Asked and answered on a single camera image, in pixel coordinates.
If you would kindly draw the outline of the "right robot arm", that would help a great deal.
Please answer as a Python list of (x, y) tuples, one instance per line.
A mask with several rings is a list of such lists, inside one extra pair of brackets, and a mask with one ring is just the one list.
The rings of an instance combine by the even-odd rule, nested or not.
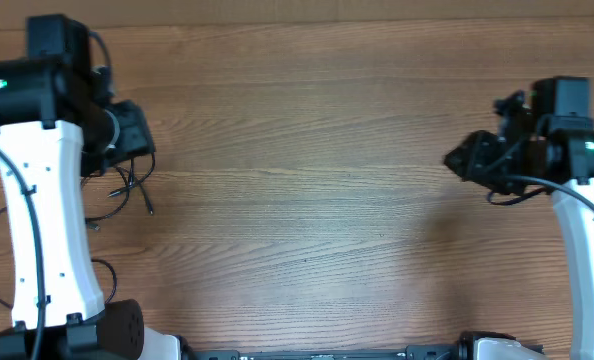
[(568, 264), (573, 306), (569, 356), (594, 359), (594, 119), (590, 81), (538, 80), (494, 103), (497, 132), (479, 130), (444, 157), (465, 182), (512, 206), (540, 194), (552, 199)]

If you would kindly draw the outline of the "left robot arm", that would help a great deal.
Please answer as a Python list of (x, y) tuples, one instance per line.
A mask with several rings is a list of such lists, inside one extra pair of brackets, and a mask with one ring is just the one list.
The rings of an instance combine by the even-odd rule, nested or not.
[(112, 301), (94, 272), (82, 184), (155, 152), (145, 116), (115, 102), (98, 38), (62, 14), (26, 22), (27, 54), (0, 61), (0, 176), (14, 259), (12, 325), (0, 359), (188, 359), (187, 342)]

